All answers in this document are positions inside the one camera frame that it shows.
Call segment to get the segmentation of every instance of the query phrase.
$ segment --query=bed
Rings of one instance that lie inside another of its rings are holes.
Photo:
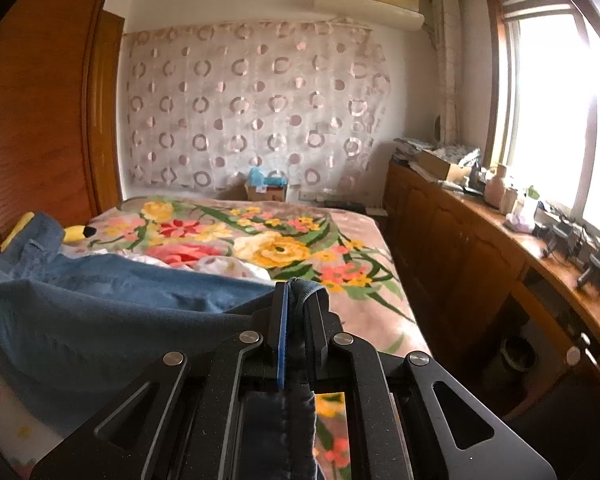
[[[265,269],[272,280],[297,276],[322,283],[345,330],[381,351],[405,355],[427,349],[391,256],[368,217],[277,202],[151,196],[127,200],[90,225],[96,234],[65,253],[142,254],[176,269],[195,269],[214,257],[237,258]],[[340,394],[317,399],[315,453],[332,478],[346,476],[349,465],[344,411]],[[0,451],[12,467],[26,478],[59,441],[0,377]]]

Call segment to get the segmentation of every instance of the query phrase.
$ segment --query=wooden wardrobe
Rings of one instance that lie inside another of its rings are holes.
[[[18,0],[0,23],[0,243],[20,216],[86,223],[120,201],[124,20],[104,0]]]

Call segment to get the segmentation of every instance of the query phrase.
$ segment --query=metal bolt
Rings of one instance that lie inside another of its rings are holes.
[[[353,343],[353,336],[348,332],[338,332],[333,336],[333,340],[340,346],[346,346]]]
[[[162,358],[162,362],[167,366],[177,366],[184,361],[184,355],[180,352],[167,352]]]
[[[415,352],[411,352],[409,354],[409,361],[416,366],[428,365],[429,359],[430,357],[420,350],[416,350]]]
[[[255,330],[245,330],[240,334],[240,341],[243,343],[255,343],[260,339],[260,334],[258,334]]]

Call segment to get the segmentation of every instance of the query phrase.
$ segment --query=air conditioner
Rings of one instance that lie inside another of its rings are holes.
[[[424,22],[424,16],[418,12],[418,0],[314,0],[314,10],[401,30],[418,30]]]

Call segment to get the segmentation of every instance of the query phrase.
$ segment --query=curtain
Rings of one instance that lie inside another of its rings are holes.
[[[458,0],[432,0],[438,54],[439,146],[458,143],[457,92],[461,72],[460,5]]]
[[[355,194],[390,78],[372,31],[342,22],[225,22],[131,35],[132,182],[205,196],[251,168]]]

